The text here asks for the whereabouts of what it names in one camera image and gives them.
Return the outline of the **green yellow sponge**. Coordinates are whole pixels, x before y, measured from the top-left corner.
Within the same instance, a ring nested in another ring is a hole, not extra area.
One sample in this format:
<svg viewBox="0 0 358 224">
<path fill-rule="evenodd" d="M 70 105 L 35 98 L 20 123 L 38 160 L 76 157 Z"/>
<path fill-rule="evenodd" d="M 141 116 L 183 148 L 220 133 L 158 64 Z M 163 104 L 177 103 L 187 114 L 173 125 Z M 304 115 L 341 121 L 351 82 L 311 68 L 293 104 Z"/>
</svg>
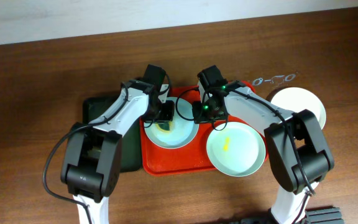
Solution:
<svg viewBox="0 0 358 224">
<path fill-rule="evenodd" d="M 162 123 L 157 123 L 157 128 L 161 132 L 170 132 L 172 129 L 172 122 L 166 121 L 166 122 L 162 122 Z"/>
</svg>

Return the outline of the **light blue plate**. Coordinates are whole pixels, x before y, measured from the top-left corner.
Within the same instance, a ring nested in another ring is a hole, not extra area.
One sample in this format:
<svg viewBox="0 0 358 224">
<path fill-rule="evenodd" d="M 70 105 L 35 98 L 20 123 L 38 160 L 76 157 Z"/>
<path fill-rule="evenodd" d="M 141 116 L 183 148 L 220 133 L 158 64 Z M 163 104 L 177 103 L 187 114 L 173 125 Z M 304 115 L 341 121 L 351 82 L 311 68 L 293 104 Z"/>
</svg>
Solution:
<svg viewBox="0 0 358 224">
<path fill-rule="evenodd" d="M 161 132 L 157 128 L 157 123 L 152 125 L 140 122 L 145 126 L 146 136 L 157 146 L 165 149 L 178 149 L 186 146 L 196 136 L 199 125 L 193 121 L 187 121 L 178 115 L 176 109 L 172 119 L 172 129 L 170 132 Z"/>
</svg>

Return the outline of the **white plate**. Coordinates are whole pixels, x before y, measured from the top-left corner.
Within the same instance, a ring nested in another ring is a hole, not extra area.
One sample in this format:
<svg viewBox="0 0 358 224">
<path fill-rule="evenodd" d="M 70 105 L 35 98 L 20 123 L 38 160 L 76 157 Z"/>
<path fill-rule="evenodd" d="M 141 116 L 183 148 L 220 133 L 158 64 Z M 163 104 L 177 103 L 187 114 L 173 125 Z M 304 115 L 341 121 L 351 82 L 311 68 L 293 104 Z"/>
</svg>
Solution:
<svg viewBox="0 0 358 224">
<path fill-rule="evenodd" d="M 314 93 L 304 88 L 288 87 L 279 90 L 270 102 L 297 113 L 309 110 L 316 116 L 321 129 L 326 124 L 326 110 L 322 101 Z"/>
</svg>

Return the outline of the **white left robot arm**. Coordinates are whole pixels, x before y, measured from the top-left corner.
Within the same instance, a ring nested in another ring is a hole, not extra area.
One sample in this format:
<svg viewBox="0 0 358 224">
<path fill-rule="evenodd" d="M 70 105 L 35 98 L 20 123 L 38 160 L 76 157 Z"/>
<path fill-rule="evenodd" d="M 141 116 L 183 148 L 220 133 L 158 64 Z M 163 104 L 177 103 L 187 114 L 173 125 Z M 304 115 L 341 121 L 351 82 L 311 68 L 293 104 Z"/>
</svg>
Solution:
<svg viewBox="0 0 358 224">
<path fill-rule="evenodd" d="M 108 223 L 108 200 L 121 169 L 122 139 L 137 121 L 164 123 L 173 119 L 174 103 L 162 101 L 170 89 L 166 71 L 148 65 L 144 76 L 121 85 L 115 102 L 86 124 L 76 123 L 62 137 L 67 143 L 61 181 L 72 195 L 80 223 Z"/>
</svg>

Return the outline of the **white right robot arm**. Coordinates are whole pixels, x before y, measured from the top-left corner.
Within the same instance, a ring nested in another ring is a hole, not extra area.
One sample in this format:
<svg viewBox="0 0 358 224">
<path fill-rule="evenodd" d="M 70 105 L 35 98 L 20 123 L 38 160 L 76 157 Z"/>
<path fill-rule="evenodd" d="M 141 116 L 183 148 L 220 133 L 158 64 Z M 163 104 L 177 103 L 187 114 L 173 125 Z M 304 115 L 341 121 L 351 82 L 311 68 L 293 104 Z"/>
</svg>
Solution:
<svg viewBox="0 0 358 224">
<path fill-rule="evenodd" d="M 196 123 L 237 117 L 265 138 L 277 199 L 265 223 L 341 223 L 335 209 L 306 211 L 315 188 L 334 168 L 334 158 L 316 116 L 293 112 L 259 97 L 239 80 L 227 81 L 215 65 L 199 72 L 201 101 L 193 107 Z"/>
</svg>

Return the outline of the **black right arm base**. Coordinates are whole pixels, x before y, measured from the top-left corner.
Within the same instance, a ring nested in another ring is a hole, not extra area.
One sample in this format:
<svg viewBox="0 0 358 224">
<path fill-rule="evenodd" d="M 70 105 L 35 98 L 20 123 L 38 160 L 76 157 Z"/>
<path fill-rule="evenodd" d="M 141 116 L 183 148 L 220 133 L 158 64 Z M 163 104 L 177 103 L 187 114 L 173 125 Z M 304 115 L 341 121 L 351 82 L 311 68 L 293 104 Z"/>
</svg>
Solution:
<svg viewBox="0 0 358 224">
<path fill-rule="evenodd" d="M 244 218 L 229 224 L 274 224 L 276 221 L 271 217 Z M 338 207 L 306 210 L 306 215 L 296 224 L 344 224 L 342 213 Z"/>
</svg>

